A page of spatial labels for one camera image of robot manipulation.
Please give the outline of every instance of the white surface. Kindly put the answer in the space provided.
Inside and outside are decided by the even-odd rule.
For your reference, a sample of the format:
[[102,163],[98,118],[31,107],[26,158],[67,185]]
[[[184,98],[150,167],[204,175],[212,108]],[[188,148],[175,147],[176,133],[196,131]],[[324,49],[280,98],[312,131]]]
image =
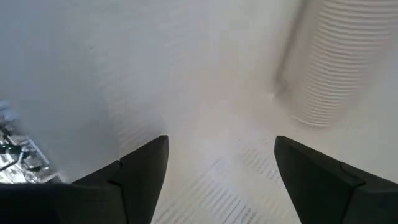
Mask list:
[[[379,71],[386,78],[331,129],[302,129],[269,99],[298,4],[2,2],[0,95],[67,181],[168,134],[169,167],[155,217],[184,183],[221,159],[228,169],[223,189],[295,222],[278,183],[239,161],[249,149],[273,158],[277,134],[398,182],[397,46]],[[263,195],[280,196],[271,202]],[[273,212],[281,210],[289,215]]]

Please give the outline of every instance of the metal object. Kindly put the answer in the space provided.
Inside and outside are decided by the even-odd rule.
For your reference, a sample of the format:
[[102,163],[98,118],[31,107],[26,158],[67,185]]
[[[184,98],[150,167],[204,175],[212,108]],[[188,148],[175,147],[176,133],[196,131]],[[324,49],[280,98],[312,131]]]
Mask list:
[[42,183],[57,176],[42,154],[17,122],[17,113],[0,101],[0,183]]

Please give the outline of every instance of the white cylindrical object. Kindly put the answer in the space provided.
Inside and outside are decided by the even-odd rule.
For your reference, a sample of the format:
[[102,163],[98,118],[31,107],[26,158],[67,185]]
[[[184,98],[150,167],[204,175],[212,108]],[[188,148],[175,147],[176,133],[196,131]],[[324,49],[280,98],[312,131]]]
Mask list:
[[293,117],[329,126],[377,75],[397,16],[396,0],[310,1],[282,72]]

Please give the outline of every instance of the ribbed cylinder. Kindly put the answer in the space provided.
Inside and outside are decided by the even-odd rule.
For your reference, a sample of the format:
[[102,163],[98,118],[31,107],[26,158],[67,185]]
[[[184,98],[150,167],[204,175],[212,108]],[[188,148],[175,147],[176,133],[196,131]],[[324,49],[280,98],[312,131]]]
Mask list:
[[285,75],[290,77],[293,117],[326,127],[369,77],[377,75],[372,65],[392,36],[398,1],[315,0],[310,4],[316,6],[304,11],[307,25],[295,40],[304,47],[294,47],[296,52],[287,63],[295,65],[288,65],[285,72],[290,74]]

